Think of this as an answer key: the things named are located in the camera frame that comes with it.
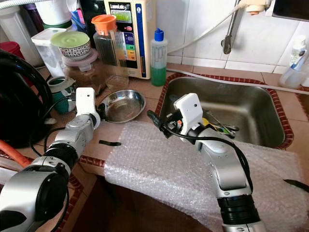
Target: orange lid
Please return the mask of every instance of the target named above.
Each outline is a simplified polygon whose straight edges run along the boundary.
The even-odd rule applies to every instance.
[[[108,31],[116,30],[116,16],[111,14],[101,14],[92,18],[91,23],[96,27],[96,31],[100,35],[107,35]]]

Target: orange tube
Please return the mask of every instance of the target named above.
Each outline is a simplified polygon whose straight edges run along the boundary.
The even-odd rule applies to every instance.
[[[6,142],[0,139],[0,150],[8,154],[12,159],[19,163],[23,168],[31,164],[31,161],[20,154],[15,148],[8,145]]]

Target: sink rim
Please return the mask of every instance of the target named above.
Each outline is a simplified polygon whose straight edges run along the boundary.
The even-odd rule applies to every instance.
[[[258,81],[258,80],[253,80],[253,79],[245,79],[245,78],[230,77],[230,76],[217,76],[217,75],[208,75],[208,74],[198,74],[198,75],[208,77],[208,78],[217,79],[217,80],[265,85],[264,82],[261,82],[261,81]],[[180,77],[192,77],[192,76],[182,74],[182,73],[174,73],[174,74],[170,75],[169,77],[167,77],[166,82],[165,82],[165,84],[162,88],[162,92],[161,92],[161,95],[159,97],[158,104],[157,104],[156,109],[155,109],[155,113],[157,115],[159,115],[160,112],[161,112],[161,108],[162,108],[162,105],[163,105],[163,101],[164,101],[165,94],[166,94],[166,91],[168,89],[169,83],[172,80],[174,80],[176,78],[180,78]],[[275,90],[269,89],[269,88],[264,88],[263,90],[268,92],[268,94],[270,95],[270,97],[273,101],[273,104],[274,104],[275,109],[277,111],[278,117],[280,119],[280,123],[281,123],[282,128],[283,128],[284,137],[285,137],[284,141],[281,145],[279,145],[277,147],[273,147],[273,148],[275,148],[275,149],[285,149],[289,145],[291,145],[291,143],[293,142],[294,133],[293,133],[292,128],[290,126],[290,123],[289,123],[289,121],[288,121],[288,119],[285,115],[284,109],[283,109],[282,104],[280,102],[280,99],[277,95],[277,92]]]

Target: teal container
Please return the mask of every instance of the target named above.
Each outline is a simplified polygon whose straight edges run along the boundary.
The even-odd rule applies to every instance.
[[[50,79],[47,83],[53,94],[53,102],[75,93],[75,80],[72,78],[60,76]],[[54,109],[60,114],[66,114],[75,109],[75,106],[75,101],[66,99],[60,101]]]

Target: white hose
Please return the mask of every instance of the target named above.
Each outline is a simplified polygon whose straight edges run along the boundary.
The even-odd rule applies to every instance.
[[[191,73],[191,72],[189,73],[189,72],[185,72],[185,71],[181,71],[181,70],[177,70],[177,69],[166,69],[166,71],[174,72],[174,73],[182,73],[182,74],[185,74],[185,75],[188,75],[188,76],[198,77],[198,78],[202,78],[204,80],[214,81],[214,82],[223,83],[223,84],[269,88],[269,89],[280,90],[280,91],[285,91],[285,92],[309,95],[309,92],[301,91],[301,90],[297,90],[297,89],[283,88],[283,87],[278,87],[278,86],[268,86],[268,85],[261,85],[261,84],[244,83],[244,82],[217,80],[217,79],[204,77],[204,76],[197,75],[197,74],[194,74],[194,73]]]
[[[204,37],[206,34],[211,32],[213,29],[215,29],[217,26],[219,26],[222,22],[224,22],[227,18],[229,18],[234,12],[236,12],[238,9],[245,7],[247,4],[244,0],[241,0],[234,8],[233,10],[228,13],[226,16],[224,16],[218,23],[216,23],[214,26],[210,27],[209,29],[205,30],[202,34],[196,36],[193,40],[186,42],[185,44],[173,48],[171,51],[168,51],[168,53],[176,52],[184,47],[189,46],[190,44],[194,43],[195,41],[199,40],[200,38]]]
[[[47,1],[47,0],[7,0],[0,2],[0,9],[10,8],[12,6],[19,6],[24,4],[30,4],[40,1]]]

